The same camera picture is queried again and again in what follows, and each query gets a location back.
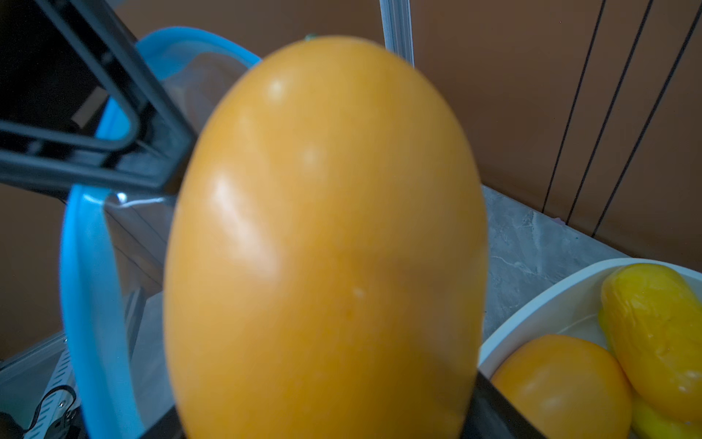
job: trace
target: metal frame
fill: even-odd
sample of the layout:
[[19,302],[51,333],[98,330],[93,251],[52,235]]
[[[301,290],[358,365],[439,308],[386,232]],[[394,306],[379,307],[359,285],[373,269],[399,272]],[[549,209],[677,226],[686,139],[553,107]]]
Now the metal frame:
[[414,67],[412,14],[409,0],[380,0],[385,47]]
[[[58,359],[56,367],[51,374],[51,378],[46,384],[43,395],[47,394],[52,388],[61,385],[71,386],[72,388],[76,387],[76,376],[73,373],[71,354],[68,352],[68,349],[65,349]],[[46,432],[51,424],[65,413],[71,399],[72,396],[67,391],[59,391],[50,395],[41,405],[37,424],[33,429],[25,433],[25,438],[42,439],[46,436]],[[79,396],[78,400],[73,403],[73,407],[78,407],[80,404]]]

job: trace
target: blue plastic container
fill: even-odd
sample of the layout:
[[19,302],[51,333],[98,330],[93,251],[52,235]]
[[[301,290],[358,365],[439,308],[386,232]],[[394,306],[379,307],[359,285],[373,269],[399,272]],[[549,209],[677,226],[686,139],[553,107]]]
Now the blue plastic container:
[[[156,31],[136,48],[159,80],[205,52],[232,56],[249,68],[260,60],[231,41],[188,27]],[[128,128],[124,113],[110,100],[95,136],[118,139]],[[61,308],[90,437],[135,439],[145,429],[132,389],[121,289],[105,220],[109,195],[108,189],[82,185],[71,190],[61,237]]]

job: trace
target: transparent plastic container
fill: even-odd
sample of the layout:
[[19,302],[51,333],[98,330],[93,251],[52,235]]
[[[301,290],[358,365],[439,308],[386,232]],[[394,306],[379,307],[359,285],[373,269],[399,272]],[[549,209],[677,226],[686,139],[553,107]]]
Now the transparent plastic container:
[[[198,130],[231,85],[221,74],[218,83],[211,80],[212,73],[226,64],[221,56],[233,58],[243,70],[260,60],[231,41],[186,27],[156,31],[136,48]],[[203,60],[205,53],[217,56]],[[197,84],[216,87],[197,92]],[[95,136],[114,140],[128,130],[127,118],[110,100]],[[139,316],[130,318],[135,309],[137,313],[146,309],[137,302],[160,306],[174,206],[174,197],[112,193],[82,185],[75,185],[69,195],[61,238],[61,307],[84,421],[92,438],[138,438],[145,425],[153,424],[169,408],[154,406],[172,400],[162,340],[160,351],[140,350],[137,331],[129,322],[139,320]],[[158,319],[143,325],[151,326],[152,338],[160,335]],[[134,362],[142,365],[140,372],[135,373]],[[154,380],[160,381],[155,390],[148,387]],[[160,403],[140,407],[138,400],[145,398]]]

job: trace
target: black metal bracket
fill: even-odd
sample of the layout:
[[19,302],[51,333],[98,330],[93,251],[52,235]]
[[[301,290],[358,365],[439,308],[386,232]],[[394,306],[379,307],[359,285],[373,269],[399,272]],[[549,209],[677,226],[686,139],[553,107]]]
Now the black metal bracket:
[[[185,439],[175,407],[162,416],[141,439]],[[480,372],[461,439],[545,439]]]
[[[9,57],[0,71],[0,181],[33,190],[81,183],[173,192],[169,182],[197,135],[112,9],[103,0],[7,3],[0,11],[0,23],[11,27],[0,31],[0,54]],[[93,130],[71,123],[96,86],[128,120],[122,138],[97,139],[95,123]]]

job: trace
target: fruit bowl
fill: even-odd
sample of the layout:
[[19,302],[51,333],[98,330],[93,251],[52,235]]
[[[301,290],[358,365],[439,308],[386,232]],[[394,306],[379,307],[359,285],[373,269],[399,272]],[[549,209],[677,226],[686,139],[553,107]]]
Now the fruit bowl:
[[480,348],[478,368],[487,377],[502,361],[527,341],[546,334],[564,334],[607,348],[597,323],[600,288],[604,279],[619,267],[655,263],[677,271],[702,300],[702,274],[670,263],[650,259],[618,258],[594,263],[547,289],[507,319]]

